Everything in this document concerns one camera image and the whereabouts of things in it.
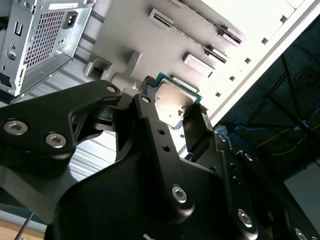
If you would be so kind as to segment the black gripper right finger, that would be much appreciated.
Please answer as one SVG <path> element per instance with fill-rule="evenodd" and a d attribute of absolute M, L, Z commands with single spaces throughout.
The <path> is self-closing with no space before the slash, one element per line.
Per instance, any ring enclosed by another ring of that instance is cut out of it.
<path fill-rule="evenodd" d="M 212 170 L 222 183 L 227 216 L 237 240 L 318 240 L 320 234 L 282 183 L 248 152 L 233 153 L 213 130 L 207 110 L 193 104 L 184 115 L 190 161 Z"/>

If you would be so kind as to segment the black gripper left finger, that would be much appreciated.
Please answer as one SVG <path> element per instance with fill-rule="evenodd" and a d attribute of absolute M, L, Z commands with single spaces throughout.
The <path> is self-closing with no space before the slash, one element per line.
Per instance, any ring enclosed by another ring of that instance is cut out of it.
<path fill-rule="evenodd" d="M 76 182 L 69 163 L 77 145 L 104 130 L 116 133 L 117 162 L 141 155 L 178 222 L 194 210 L 186 173 L 155 107 L 156 84 L 122 93 L 97 80 L 0 110 L 1 187 L 47 223 Z"/>

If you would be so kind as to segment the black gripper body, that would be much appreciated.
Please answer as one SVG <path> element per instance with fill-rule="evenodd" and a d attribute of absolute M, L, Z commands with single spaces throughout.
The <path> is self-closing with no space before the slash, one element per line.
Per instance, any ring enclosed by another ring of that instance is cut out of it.
<path fill-rule="evenodd" d="M 256 240 L 259 229 L 242 201 L 231 210 L 223 183 L 199 164 L 181 161 L 194 200 L 183 222 L 161 198 L 146 159 L 135 154 L 72 186 L 47 226 L 48 240 Z"/>

